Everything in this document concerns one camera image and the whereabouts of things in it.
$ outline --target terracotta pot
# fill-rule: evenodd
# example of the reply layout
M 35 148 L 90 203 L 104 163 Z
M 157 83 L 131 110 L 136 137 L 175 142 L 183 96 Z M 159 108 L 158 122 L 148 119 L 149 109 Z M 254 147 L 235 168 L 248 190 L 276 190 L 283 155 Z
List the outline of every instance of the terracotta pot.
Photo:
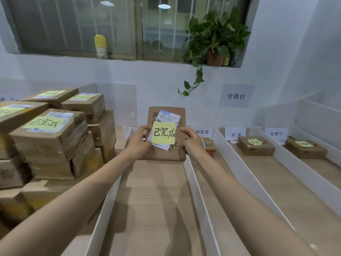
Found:
M 223 64 L 224 57 L 216 50 L 213 52 L 211 49 L 207 52 L 207 65 L 209 66 L 221 66 Z

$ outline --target window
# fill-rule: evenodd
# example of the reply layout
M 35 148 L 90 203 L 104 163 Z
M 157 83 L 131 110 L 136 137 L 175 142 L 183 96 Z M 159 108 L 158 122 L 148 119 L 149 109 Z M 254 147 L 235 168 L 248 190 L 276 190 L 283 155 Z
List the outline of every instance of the window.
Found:
M 109 58 L 174 61 L 191 16 L 236 6 L 244 22 L 250 0 L 1 1 L 24 53 L 96 57 L 94 36 L 101 34 Z

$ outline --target right arm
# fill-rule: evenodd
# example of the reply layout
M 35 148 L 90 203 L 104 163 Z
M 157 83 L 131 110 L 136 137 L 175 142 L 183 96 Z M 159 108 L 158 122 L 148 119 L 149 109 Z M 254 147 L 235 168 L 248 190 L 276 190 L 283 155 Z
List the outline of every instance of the right arm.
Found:
M 185 149 L 207 180 L 241 241 L 252 256 L 316 256 L 287 223 L 272 213 L 205 151 L 194 130 L 181 128 L 190 139 Z

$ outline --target left hand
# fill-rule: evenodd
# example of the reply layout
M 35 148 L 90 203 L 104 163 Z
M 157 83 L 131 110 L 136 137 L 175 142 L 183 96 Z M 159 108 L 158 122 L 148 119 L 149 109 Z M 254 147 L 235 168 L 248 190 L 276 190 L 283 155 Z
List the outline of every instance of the left hand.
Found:
M 151 127 L 140 126 L 128 143 L 126 152 L 129 153 L 133 160 L 138 160 L 145 155 L 152 144 L 150 141 L 143 140 L 143 138 L 146 138 L 146 134 L 143 133 L 145 130 L 150 131 Z

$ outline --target forearm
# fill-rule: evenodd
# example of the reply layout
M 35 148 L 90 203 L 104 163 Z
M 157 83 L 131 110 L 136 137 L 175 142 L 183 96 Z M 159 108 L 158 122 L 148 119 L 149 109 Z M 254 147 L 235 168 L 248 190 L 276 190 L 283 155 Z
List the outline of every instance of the forearm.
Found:
M 316 255 L 291 227 L 249 194 L 214 159 L 199 156 L 196 160 L 252 256 Z
M 129 153 L 123 151 L 41 208 L 0 241 L 2 254 L 59 256 L 96 211 L 118 177 L 133 162 Z

